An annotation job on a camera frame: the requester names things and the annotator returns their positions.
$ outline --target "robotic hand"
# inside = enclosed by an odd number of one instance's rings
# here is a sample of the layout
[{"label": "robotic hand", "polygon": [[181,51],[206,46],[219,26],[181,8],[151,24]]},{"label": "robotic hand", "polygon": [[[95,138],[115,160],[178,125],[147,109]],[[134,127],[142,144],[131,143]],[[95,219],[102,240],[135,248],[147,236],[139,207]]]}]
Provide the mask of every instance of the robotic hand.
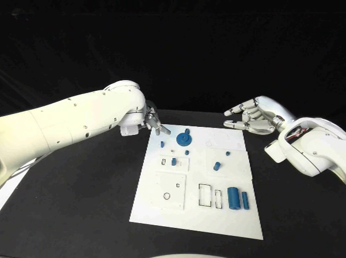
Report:
[{"label": "robotic hand", "polygon": [[242,121],[225,121],[225,126],[255,134],[279,132],[265,152],[281,162],[288,160],[297,170],[318,175],[331,170],[346,184],[346,132],[321,118],[300,118],[271,98],[259,96],[230,108],[225,115],[242,113]]},{"label": "robotic hand", "polygon": [[0,117],[0,187],[30,160],[116,125],[122,136],[138,134],[144,127],[154,128],[157,135],[170,134],[155,106],[145,102],[132,81],[119,81],[103,90]]}]

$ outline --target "black table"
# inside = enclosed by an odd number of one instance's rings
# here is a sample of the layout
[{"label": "black table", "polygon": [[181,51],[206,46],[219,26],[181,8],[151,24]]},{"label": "black table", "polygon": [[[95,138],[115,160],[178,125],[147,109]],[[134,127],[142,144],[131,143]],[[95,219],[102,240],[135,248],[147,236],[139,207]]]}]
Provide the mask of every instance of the black table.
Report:
[{"label": "black table", "polygon": [[[226,119],[168,110],[160,118],[206,127]],[[0,212],[0,255],[346,257],[346,186],[328,171],[311,178],[288,162],[274,163],[263,146],[275,137],[245,132],[263,241],[128,222],[150,131],[122,137],[116,128],[28,171]]]}]

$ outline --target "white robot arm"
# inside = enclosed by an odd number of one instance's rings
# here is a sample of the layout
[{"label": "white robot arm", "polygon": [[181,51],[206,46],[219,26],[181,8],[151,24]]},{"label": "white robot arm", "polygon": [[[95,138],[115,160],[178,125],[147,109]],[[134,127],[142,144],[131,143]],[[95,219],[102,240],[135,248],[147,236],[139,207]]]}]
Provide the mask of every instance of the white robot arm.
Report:
[{"label": "white robot arm", "polygon": [[119,81],[103,90],[0,117],[0,187],[31,159],[116,125],[122,136],[135,135],[144,127],[170,134],[132,81]]},{"label": "white robot arm", "polygon": [[[307,176],[331,170],[346,184],[346,132],[321,118],[297,119],[271,98],[259,96],[225,112],[242,114],[242,121],[225,121],[225,126],[248,130],[255,134],[269,134],[276,130],[278,139],[265,147],[265,152],[281,162],[288,160]],[[288,141],[301,136],[292,143]]]}]

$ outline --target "black curtain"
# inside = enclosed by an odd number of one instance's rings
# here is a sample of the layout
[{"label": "black curtain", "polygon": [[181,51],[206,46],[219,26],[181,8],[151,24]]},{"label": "black curtain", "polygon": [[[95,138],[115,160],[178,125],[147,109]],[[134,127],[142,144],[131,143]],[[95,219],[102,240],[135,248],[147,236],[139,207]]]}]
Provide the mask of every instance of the black curtain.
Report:
[{"label": "black curtain", "polygon": [[265,95],[346,129],[346,6],[233,3],[0,3],[0,116],[129,79],[160,109]]}]

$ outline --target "circular hole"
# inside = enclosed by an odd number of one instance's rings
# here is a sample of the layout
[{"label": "circular hole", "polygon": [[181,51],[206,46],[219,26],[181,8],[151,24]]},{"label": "circular hole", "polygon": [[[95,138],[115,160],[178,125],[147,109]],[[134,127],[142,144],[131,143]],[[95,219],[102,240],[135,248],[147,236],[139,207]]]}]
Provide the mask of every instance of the circular hole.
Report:
[{"label": "circular hole", "polygon": [[168,194],[167,192],[163,194],[163,198],[164,198],[165,200],[170,199],[170,194]]}]

